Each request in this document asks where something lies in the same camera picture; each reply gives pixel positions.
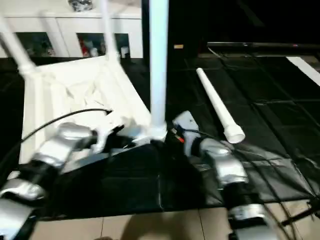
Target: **glossy black surface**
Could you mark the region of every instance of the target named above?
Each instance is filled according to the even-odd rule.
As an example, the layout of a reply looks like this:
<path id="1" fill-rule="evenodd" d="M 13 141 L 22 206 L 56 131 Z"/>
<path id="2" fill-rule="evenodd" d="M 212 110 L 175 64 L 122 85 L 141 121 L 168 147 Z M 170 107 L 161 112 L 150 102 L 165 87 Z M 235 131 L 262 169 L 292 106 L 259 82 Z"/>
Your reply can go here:
<path id="1" fill-rule="evenodd" d="M 38 58 L 35 62 L 67 60 Z M 144 61 L 126 59 L 121 64 L 149 108 L 150 73 Z M 2 156 L 21 136 L 24 81 L 15 67 L 11 60 L 0 60 L 0 97 L 5 110 Z M 234 145 L 235 154 L 262 199 L 275 201 L 250 161 L 259 166 L 283 201 L 319 196 L 319 87 L 283 57 L 170 61 L 167 122 L 189 110 L 200 130 L 221 140 L 225 139 L 223 129 L 197 77 L 198 67 L 204 69 L 246 134 L 242 143 Z M 198 158 L 173 158 L 177 149 L 149 144 L 61 176 L 49 199 L 46 219 L 222 206 L 215 171 Z"/>

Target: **dark wall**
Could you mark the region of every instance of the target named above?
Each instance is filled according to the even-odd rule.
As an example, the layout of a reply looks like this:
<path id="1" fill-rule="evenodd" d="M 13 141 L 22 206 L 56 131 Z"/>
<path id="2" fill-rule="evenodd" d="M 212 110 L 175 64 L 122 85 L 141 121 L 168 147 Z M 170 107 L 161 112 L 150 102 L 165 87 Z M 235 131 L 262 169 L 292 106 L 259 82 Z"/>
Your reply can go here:
<path id="1" fill-rule="evenodd" d="M 203 32 L 208 28 L 208 5 L 209 0 L 169 0 L 169 61 L 198 54 Z M 149 62 L 149 0 L 142 0 L 142 33 L 143 57 Z M 183 45 L 183 48 L 175 49 L 175 45 Z"/>
<path id="2" fill-rule="evenodd" d="M 212 0 L 208 42 L 320 44 L 314 0 Z"/>

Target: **white tube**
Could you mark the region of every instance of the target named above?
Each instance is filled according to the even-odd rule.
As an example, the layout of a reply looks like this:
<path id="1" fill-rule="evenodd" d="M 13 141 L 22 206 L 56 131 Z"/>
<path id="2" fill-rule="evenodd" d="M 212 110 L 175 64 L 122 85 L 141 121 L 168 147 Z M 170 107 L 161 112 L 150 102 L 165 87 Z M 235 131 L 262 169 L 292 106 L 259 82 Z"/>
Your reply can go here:
<path id="1" fill-rule="evenodd" d="M 201 83 L 206 91 L 206 94 L 208 95 L 212 106 L 214 107 L 214 110 L 222 123 L 226 139 L 231 144 L 240 143 L 246 137 L 244 131 L 239 125 L 236 124 L 236 122 L 230 115 L 224 102 L 219 97 L 214 86 L 212 86 L 204 70 L 202 68 L 198 68 L 196 70 L 196 73 L 198 74 Z"/>
<path id="2" fill-rule="evenodd" d="M 167 51 L 169 0 L 150 0 L 150 94 L 151 129 L 167 132 Z"/>
<path id="3" fill-rule="evenodd" d="M 20 73 L 33 71 L 35 64 L 30 60 L 26 50 L 21 45 L 18 37 L 8 26 L 5 18 L 0 14 L 0 36 L 5 43 L 5 46 L 10 51 L 15 62 L 18 64 Z"/>
<path id="4" fill-rule="evenodd" d="M 100 10 L 102 14 L 103 28 L 104 28 L 104 42 L 105 42 L 105 55 L 108 58 L 119 60 L 119 53 L 116 47 L 116 40 L 114 31 L 111 24 L 109 0 L 100 0 Z"/>

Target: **white chair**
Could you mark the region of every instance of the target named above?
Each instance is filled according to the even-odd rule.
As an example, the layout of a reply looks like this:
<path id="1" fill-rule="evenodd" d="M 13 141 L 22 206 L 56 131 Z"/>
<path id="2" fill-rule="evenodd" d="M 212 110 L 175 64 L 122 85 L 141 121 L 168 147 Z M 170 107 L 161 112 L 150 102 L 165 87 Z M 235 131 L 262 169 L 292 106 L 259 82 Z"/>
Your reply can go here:
<path id="1" fill-rule="evenodd" d="M 121 117 L 126 133 L 134 129 L 141 144 L 165 138 L 168 0 L 150 0 L 150 8 L 152 117 L 119 63 L 107 0 L 100 0 L 106 55 L 43 66 L 35 66 L 0 15 L 0 36 L 25 80 L 22 137 L 64 114 L 105 108 Z M 94 129 L 105 124 L 104 118 L 102 112 L 86 112 L 48 126 L 22 145 L 19 162 L 26 163 L 61 122 Z"/>

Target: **shelf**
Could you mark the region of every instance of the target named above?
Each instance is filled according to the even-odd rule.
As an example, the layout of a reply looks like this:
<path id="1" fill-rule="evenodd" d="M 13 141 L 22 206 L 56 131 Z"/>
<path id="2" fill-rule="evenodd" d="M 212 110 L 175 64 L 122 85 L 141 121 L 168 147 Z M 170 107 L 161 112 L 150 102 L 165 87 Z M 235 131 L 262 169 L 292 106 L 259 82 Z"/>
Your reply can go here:
<path id="1" fill-rule="evenodd" d="M 141 0 L 108 0 L 112 19 L 141 19 Z M 1 13 L 7 18 L 101 18 L 98 1 L 94 9 L 74 12 L 67 0 L 1 0 Z"/>

